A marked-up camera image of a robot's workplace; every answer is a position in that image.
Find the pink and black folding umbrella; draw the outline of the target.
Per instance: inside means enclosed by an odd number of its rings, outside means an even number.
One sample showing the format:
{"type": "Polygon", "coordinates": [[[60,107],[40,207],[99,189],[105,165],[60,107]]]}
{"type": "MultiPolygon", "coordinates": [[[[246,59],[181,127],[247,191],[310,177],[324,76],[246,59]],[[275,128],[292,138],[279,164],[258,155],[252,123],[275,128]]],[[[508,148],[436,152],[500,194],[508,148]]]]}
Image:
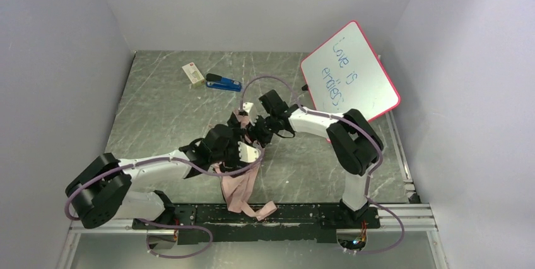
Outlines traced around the pink and black folding umbrella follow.
{"type": "MultiPolygon", "coordinates": [[[[244,113],[239,112],[237,109],[231,114],[231,119],[235,118],[240,127],[239,129],[245,129],[246,126],[251,126],[250,117],[244,113]]],[[[264,151],[265,148],[256,140],[251,140],[249,134],[245,134],[245,141],[247,143],[252,143],[253,147],[259,148],[261,151],[264,151]]],[[[253,168],[244,172],[239,176],[223,176],[221,177],[221,192],[223,199],[226,202],[227,209],[229,212],[233,213],[244,213],[249,217],[255,218],[258,221],[264,220],[272,213],[274,213],[278,207],[273,201],[267,202],[259,210],[254,210],[248,204],[249,198],[252,195],[254,184],[259,172],[260,164],[256,164],[253,168]]],[[[223,163],[214,164],[213,170],[217,173],[222,173],[223,163]]]]}

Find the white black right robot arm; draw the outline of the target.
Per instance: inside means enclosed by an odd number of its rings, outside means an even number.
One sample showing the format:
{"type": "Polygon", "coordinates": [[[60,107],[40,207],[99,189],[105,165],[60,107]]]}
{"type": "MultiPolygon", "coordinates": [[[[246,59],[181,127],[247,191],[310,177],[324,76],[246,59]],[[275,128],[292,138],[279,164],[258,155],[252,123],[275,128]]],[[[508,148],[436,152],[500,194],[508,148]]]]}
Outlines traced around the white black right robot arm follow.
{"type": "Polygon", "coordinates": [[[250,102],[241,102],[238,111],[247,114],[254,127],[255,140],[267,142],[269,135],[287,131],[327,139],[338,163],[345,171],[341,204],[351,212],[361,212],[369,204],[372,173],[383,161],[384,144],[363,114],[350,109],[342,114],[316,111],[300,103],[288,105],[276,90],[259,97],[265,116],[254,114],[250,102]]]}

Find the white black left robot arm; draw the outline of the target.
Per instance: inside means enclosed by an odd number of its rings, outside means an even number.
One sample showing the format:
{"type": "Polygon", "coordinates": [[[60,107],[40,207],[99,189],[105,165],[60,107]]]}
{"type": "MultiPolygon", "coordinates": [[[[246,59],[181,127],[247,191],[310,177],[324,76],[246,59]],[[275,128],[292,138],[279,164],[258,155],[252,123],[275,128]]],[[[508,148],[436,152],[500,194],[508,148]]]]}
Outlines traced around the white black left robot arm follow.
{"type": "Polygon", "coordinates": [[[67,186],[64,211],[86,229],[117,219],[132,219],[142,226],[180,225],[175,205],[162,190],[142,189],[173,177],[236,176],[253,168],[261,155],[241,130],[223,124],[163,155],[118,159],[103,153],[67,186]]]}

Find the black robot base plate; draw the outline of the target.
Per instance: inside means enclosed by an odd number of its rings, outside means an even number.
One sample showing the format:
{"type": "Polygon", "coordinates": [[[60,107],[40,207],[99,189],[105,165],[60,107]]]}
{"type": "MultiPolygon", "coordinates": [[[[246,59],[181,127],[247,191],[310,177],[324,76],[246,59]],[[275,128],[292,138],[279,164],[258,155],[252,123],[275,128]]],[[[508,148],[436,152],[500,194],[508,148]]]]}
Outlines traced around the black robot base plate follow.
{"type": "Polygon", "coordinates": [[[139,219],[132,221],[134,230],[158,230],[163,224],[193,225],[194,230],[177,233],[179,245],[199,244],[213,238],[215,242],[302,241],[337,243],[339,230],[360,233],[378,229],[378,209],[365,205],[353,212],[342,203],[281,203],[274,213],[263,220],[244,213],[230,212],[224,203],[176,203],[174,212],[168,210],[156,220],[156,225],[139,219]],[[211,235],[199,230],[204,227],[211,235]]]}

